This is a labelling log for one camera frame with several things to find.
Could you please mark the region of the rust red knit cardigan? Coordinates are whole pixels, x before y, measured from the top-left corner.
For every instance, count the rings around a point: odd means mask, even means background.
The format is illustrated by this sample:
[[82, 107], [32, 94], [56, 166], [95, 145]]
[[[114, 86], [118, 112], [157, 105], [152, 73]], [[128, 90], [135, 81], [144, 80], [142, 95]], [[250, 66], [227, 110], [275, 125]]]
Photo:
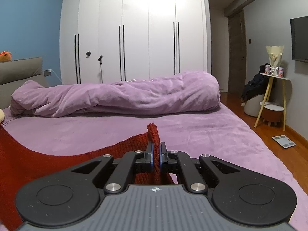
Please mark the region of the rust red knit cardigan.
[[23, 185], [104, 154], [117, 159], [128, 151], [144, 151], [150, 141], [154, 144], [154, 156], [158, 157], [160, 137], [153, 123], [148, 124], [146, 133], [112, 146], [79, 155], [58, 156], [32, 151], [1, 128], [1, 230], [16, 230], [22, 224], [15, 208], [15, 196]]

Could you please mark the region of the black clothes pile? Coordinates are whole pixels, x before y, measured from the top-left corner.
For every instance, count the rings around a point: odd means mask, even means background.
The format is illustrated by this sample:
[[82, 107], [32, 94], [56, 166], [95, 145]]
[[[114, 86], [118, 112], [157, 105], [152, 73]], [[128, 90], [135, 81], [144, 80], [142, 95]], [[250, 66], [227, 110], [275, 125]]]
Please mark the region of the black clothes pile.
[[245, 103], [257, 95], [265, 94], [269, 82], [269, 77], [263, 75], [266, 70], [266, 65], [268, 65], [268, 63], [261, 65], [259, 67], [259, 73], [245, 85], [241, 95], [242, 102]]

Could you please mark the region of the purple bed sheet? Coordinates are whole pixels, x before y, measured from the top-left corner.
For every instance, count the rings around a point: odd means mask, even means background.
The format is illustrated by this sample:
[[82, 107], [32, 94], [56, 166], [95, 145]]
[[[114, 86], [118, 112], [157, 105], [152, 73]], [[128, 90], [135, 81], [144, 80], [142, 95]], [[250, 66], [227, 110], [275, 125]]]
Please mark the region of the purple bed sheet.
[[263, 140], [226, 106], [211, 113], [166, 116], [80, 114], [60, 118], [14, 117], [4, 109], [3, 127], [20, 144], [50, 155], [77, 155], [111, 146], [157, 126], [168, 150], [199, 157], [206, 153], [287, 183], [298, 204], [290, 220], [297, 230], [307, 230], [307, 194], [283, 162]]

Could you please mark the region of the purple rolled duvet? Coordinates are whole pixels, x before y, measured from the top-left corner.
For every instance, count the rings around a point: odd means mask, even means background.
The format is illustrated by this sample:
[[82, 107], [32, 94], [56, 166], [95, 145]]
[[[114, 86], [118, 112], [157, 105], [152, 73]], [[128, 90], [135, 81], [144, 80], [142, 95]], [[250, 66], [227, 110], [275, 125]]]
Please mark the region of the purple rolled duvet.
[[59, 118], [70, 114], [165, 115], [220, 107], [219, 84], [205, 71], [113, 84], [57, 85], [27, 81], [11, 95], [13, 115]]

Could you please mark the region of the white round stool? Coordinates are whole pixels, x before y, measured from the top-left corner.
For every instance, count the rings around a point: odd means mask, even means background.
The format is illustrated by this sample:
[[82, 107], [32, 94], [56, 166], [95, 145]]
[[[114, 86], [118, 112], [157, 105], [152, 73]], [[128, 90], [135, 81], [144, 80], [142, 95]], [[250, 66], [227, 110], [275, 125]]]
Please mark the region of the white round stool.
[[245, 114], [251, 116], [251, 117], [257, 117], [260, 111], [260, 102], [262, 102], [264, 99], [264, 94], [257, 95], [248, 101], [246, 101], [244, 106], [244, 112]]

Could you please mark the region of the microphone stand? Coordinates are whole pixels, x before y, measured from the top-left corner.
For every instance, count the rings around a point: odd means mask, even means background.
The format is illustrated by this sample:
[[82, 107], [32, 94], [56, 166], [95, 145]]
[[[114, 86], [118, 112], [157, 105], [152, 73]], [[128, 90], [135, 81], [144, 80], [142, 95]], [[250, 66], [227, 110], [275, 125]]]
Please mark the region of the microphone stand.
[[100, 79], [101, 79], [101, 83], [103, 83], [102, 59], [103, 59], [103, 55], [101, 55], [101, 56], [98, 58], [99, 67], [100, 67]]

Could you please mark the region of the brown white footstool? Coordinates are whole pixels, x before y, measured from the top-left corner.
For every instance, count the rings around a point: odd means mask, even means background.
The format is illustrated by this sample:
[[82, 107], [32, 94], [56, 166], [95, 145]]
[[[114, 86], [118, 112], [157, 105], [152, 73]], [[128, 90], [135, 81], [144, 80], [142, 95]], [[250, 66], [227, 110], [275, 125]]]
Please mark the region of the brown white footstool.
[[274, 103], [265, 102], [261, 118], [263, 122], [277, 125], [283, 118], [284, 108]]

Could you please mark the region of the white bathroom scale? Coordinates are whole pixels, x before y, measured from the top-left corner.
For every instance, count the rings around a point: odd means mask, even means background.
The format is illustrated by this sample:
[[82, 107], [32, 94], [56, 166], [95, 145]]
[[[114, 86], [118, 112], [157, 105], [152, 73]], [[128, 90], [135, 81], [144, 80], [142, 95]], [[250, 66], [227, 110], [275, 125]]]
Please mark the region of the white bathroom scale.
[[296, 144], [292, 140], [290, 140], [286, 135], [275, 136], [272, 137], [272, 139], [276, 141], [284, 149], [296, 146]]

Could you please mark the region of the white wardrobe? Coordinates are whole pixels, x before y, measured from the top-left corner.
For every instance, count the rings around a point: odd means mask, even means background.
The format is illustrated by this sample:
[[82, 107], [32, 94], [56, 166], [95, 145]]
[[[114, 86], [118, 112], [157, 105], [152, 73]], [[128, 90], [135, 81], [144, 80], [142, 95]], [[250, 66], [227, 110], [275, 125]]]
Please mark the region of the white wardrobe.
[[208, 0], [63, 0], [63, 84], [211, 72]]

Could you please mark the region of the white yellow-legged side table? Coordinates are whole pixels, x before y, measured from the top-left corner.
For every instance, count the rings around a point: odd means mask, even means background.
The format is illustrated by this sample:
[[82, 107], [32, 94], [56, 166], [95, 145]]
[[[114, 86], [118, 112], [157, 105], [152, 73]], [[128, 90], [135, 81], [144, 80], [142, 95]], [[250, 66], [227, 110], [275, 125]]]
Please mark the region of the white yellow-legged side table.
[[291, 79], [289, 78], [285, 78], [285, 77], [278, 77], [278, 76], [273, 76], [273, 75], [270, 75], [270, 74], [264, 74], [262, 73], [263, 76], [266, 76], [266, 77], [269, 77], [269, 81], [268, 81], [268, 85], [267, 85], [267, 89], [266, 89], [266, 93], [264, 95], [264, 99], [261, 103], [261, 108], [260, 108], [260, 111], [258, 113], [258, 116], [257, 116], [257, 120], [254, 124], [254, 127], [256, 128], [258, 126], [258, 122], [262, 116], [262, 112], [263, 112], [263, 109], [264, 109], [264, 106], [266, 104], [266, 102], [269, 102], [270, 99], [274, 99], [273, 96], [271, 96], [271, 91], [272, 91], [272, 87], [273, 87], [273, 84], [274, 84], [274, 79], [276, 80], [281, 80], [280, 83], [281, 83], [281, 89], [282, 89], [282, 107], [283, 107], [283, 131], [285, 131], [285, 128], [286, 128], [286, 122], [287, 122], [287, 94], [286, 94], [286, 86], [285, 86], [285, 82], [286, 81], [290, 81]]

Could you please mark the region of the pink white cup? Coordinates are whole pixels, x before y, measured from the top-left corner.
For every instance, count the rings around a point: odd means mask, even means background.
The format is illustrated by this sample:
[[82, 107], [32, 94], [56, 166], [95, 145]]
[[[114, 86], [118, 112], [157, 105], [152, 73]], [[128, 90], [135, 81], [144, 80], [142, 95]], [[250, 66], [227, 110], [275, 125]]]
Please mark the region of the pink white cup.
[[278, 77], [283, 77], [284, 76], [284, 68], [283, 67], [279, 67], [278, 68]]

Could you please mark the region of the dark wooden door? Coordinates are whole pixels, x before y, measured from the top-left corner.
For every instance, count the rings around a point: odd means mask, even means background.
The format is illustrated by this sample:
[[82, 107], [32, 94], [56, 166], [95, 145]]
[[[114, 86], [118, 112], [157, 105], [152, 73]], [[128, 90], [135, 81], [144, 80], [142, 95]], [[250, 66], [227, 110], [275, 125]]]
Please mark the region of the dark wooden door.
[[246, 81], [246, 30], [244, 12], [228, 17], [229, 27], [229, 82], [228, 92], [242, 94]]

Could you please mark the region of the cream wrapped flower bouquet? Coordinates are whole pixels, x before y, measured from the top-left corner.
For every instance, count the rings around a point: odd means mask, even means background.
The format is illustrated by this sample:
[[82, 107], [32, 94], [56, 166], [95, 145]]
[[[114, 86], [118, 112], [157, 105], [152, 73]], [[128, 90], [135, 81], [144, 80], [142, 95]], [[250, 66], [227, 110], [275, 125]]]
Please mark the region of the cream wrapped flower bouquet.
[[278, 77], [284, 46], [266, 46], [266, 50], [269, 56], [270, 74]]

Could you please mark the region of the grey upholstered headboard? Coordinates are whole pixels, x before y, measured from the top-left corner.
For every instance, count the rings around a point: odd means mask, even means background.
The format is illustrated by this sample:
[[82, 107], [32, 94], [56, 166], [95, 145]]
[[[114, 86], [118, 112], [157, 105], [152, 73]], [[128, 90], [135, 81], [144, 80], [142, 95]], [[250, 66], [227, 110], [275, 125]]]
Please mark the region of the grey upholstered headboard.
[[10, 105], [11, 94], [26, 81], [33, 80], [44, 87], [48, 87], [42, 68], [42, 57], [18, 59], [1, 62], [1, 109]]

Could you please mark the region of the orange plush toy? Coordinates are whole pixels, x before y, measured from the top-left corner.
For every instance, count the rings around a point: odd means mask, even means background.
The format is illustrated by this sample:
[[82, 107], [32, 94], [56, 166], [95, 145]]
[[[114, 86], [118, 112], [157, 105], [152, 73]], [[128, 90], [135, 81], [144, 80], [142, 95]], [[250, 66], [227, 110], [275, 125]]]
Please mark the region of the orange plush toy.
[[0, 53], [0, 62], [10, 62], [12, 60], [12, 54], [8, 51]]

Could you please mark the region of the wall socket with charger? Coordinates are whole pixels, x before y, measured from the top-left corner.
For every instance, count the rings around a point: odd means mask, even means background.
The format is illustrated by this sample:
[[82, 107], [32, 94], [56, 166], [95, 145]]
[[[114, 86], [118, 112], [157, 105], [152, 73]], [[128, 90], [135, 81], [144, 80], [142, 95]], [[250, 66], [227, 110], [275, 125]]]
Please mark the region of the wall socket with charger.
[[45, 77], [47, 76], [51, 76], [51, 75], [55, 75], [55, 77], [60, 81], [60, 83], [62, 84], [62, 80], [61, 78], [57, 75], [57, 73], [53, 70], [53, 69], [47, 69], [43, 71], [43, 74]]

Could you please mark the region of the wall mounted black television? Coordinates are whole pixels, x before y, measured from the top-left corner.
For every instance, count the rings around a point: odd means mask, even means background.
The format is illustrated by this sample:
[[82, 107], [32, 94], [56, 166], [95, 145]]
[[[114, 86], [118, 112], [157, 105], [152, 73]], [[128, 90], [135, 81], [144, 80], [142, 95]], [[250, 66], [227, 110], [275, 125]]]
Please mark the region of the wall mounted black television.
[[308, 60], [308, 17], [290, 19], [292, 59], [307, 63]]

